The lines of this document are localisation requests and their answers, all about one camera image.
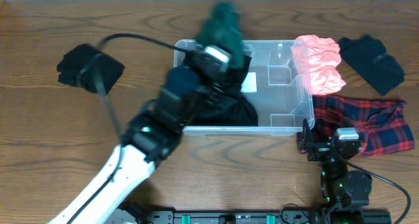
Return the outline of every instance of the white label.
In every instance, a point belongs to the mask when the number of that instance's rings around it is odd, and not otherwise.
[[[256,92],[256,73],[248,73],[242,84],[242,92]]]

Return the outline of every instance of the green cloth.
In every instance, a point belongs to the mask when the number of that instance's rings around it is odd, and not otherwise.
[[[232,69],[244,67],[240,18],[233,4],[217,4],[195,40],[203,47],[215,45],[231,54],[228,67]]]

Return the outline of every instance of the green led light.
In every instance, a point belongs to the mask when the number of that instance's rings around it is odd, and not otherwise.
[[[150,129],[148,126],[144,126],[144,127],[141,129],[141,131],[142,131],[142,132],[150,132],[150,131],[151,131],[151,129]]]

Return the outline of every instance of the wood grain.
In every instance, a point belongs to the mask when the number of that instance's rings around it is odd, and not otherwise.
[[[0,223],[45,223],[97,174],[118,143],[99,99],[58,83],[56,64],[81,43],[116,32],[169,43],[191,39],[215,1],[10,1],[0,17]],[[406,72],[386,99],[409,104],[405,118],[419,138],[419,0],[235,1],[246,39],[335,40],[365,33],[383,41]],[[110,93],[127,123],[155,97],[173,52],[138,40],[117,40],[106,52],[126,66]],[[381,98],[352,68],[338,94]],[[130,199],[178,210],[278,210],[287,202],[321,202],[319,167],[295,148],[295,137],[185,136],[174,154]],[[417,150],[355,158],[398,182],[412,197],[404,223],[419,219]],[[373,181],[373,208],[396,220],[405,208],[397,189]]]

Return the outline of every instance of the green connector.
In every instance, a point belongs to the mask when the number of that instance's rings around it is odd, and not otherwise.
[[[275,224],[275,216],[274,215],[267,215],[266,216],[266,224]]]
[[[191,224],[191,217],[189,215],[182,215],[182,224]]]

